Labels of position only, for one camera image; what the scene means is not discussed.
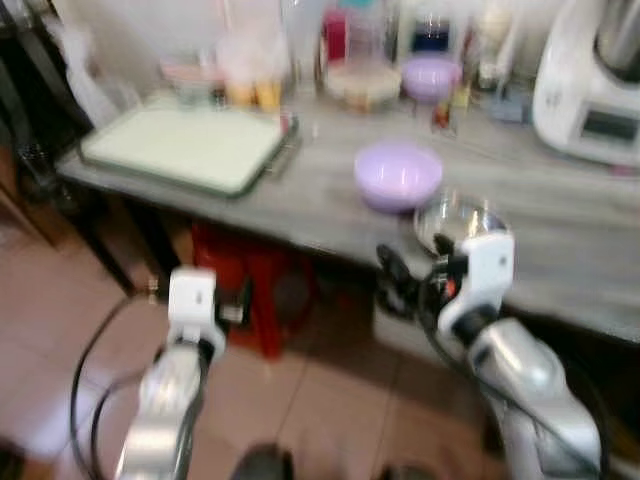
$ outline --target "red stool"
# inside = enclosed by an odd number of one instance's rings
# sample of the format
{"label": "red stool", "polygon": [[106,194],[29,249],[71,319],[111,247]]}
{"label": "red stool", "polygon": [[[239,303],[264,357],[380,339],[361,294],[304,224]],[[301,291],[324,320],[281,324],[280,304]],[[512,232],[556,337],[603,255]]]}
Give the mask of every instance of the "red stool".
{"label": "red stool", "polygon": [[[215,270],[220,287],[239,290],[248,278],[253,282],[251,325],[248,330],[232,330],[231,342],[257,350],[265,358],[278,358],[284,340],[302,326],[313,307],[317,287],[311,262],[269,242],[204,225],[194,225],[192,237],[194,264]],[[283,324],[278,319],[273,289],[282,277],[295,270],[304,276],[307,300],[296,316]]]}

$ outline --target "lavender bowl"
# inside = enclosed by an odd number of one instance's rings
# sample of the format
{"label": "lavender bowl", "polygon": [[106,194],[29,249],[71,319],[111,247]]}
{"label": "lavender bowl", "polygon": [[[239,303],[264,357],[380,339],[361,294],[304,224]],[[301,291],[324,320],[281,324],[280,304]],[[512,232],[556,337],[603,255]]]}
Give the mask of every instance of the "lavender bowl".
{"label": "lavender bowl", "polygon": [[399,213],[423,204],[442,181],[442,164],[432,150],[407,143],[379,143],[358,152],[355,179],[374,210]]}
{"label": "lavender bowl", "polygon": [[402,67],[404,91],[418,102],[438,103],[448,98],[461,78],[460,64],[438,55],[415,57]]}

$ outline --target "stainless steel bowl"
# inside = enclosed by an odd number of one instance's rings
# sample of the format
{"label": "stainless steel bowl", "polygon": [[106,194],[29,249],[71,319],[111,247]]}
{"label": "stainless steel bowl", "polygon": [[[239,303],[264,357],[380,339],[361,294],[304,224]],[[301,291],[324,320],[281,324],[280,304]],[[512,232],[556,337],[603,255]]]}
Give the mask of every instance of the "stainless steel bowl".
{"label": "stainless steel bowl", "polygon": [[448,191],[416,209],[413,228],[420,243],[437,253],[433,241],[436,233],[459,242],[495,230],[509,230],[507,224],[489,207],[487,201]]}

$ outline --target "display screen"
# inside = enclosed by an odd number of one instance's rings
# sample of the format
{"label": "display screen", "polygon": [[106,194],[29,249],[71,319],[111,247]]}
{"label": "display screen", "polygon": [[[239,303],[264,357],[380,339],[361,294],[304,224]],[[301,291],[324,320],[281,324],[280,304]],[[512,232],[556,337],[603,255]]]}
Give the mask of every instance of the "display screen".
{"label": "display screen", "polygon": [[608,137],[633,143],[638,133],[638,120],[635,118],[611,115],[591,110],[582,126],[582,136]]}

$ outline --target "countertop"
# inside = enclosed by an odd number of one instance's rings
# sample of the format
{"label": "countertop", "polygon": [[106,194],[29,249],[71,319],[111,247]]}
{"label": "countertop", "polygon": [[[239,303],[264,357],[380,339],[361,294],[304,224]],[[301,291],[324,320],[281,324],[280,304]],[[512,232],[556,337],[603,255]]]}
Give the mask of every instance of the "countertop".
{"label": "countertop", "polygon": [[456,117],[457,138],[432,133],[429,110],[363,116],[311,95],[296,99],[303,146],[280,175],[265,175],[239,199],[100,169],[71,153],[66,178],[194,216],[266,234],[345,259],[376,264],[387,243],[416,270],[428,260],[411,219],[368,209],[353,181],[365,145],[408,139],[435,150],[443,187],[489,200],[516,239],[508,300],[567,323],[640,343],[640,180],[546,147],[531,126],[490,121],[479,110]]}

